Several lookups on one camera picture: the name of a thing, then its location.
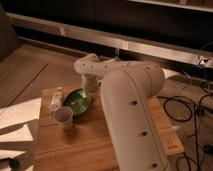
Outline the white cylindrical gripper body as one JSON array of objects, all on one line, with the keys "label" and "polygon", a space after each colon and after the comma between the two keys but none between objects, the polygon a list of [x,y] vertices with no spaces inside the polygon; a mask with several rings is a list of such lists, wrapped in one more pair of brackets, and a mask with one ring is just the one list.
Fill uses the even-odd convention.
[{"label": "white cylindrical gripper body", "polygon": [[93,95],[98,89],[97,78],[93,75],[82,76],[82,88],[87,95]]}]

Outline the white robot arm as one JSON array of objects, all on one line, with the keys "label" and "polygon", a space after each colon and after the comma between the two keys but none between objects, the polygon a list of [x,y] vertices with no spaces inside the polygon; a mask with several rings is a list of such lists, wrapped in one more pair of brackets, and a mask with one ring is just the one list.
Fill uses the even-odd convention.
[{"label": "white robot arm", "polygon": [[100,93],[120,171],[170,171],[148,106],[164,84],[161,67],[144,61],[101,61],[89,54],[74,68],[87,96]]}]

